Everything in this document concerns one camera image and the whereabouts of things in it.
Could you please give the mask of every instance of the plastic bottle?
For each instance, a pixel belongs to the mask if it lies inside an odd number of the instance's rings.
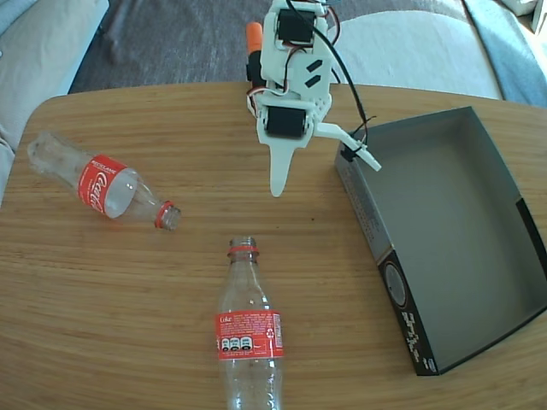
[[[283,341],[258,277],[252,237],[234,238],[226,288],[216,318],[221,376],[228,410],[281,410]]]
[[[160,201],[134,169],[106,155],[84,151],[54,132],[40,132],[27,153],[34,171],[113,220],[147,221],[168,231],[177,227],[180,210]]]

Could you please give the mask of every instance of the cardboard box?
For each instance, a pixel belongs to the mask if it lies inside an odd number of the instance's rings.
[[[547,254],[472,108],[370,129],[376,173],[336,167],[420,376],[487,350],[547,308]]]

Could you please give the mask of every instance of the empty plastic bottle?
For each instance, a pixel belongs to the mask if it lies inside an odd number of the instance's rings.
[[[258,277],[252,237],[230,242],[232,260],[216,318],[228,410],[281,410],[283,340],[279,312]]]
[[[152,222],[168,231],[177,227],[180,210],[160,201],[134,169],[106,155],[84,151],[54,132],[40,132],[27,153],[33,170],[113,220]]]

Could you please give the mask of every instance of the coca-cola label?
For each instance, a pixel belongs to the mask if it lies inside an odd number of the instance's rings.
[[[281,315],[275,310],[242,310],[216,315],[220,360],[283,357]]]
[[[108,158],[97,155],[84,167],[78,182],[78,196],[87,205],[105,214],[104,199],[115,176],[126,169],[126,166]]]

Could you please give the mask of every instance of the wood grain surface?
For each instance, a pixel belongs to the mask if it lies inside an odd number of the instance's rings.
[[[255,236],[283,313],[291,409],[545,409],[547,319],[438,378],[414,374],[350,201],[337,144],[296,153],[269,193],[268,147],[247,84],[59,97],[30,119],[0,212],[0,408],[222,409],[214,314],[228,241]],[[362,87],[377,124],[473,105],[547,235],[547,112],[472,97]],[[333,87],[328,119],[359,124]],[[26,146],[54,129],[138,169],[183,210],[176,232],[118,225],[34,175]]]

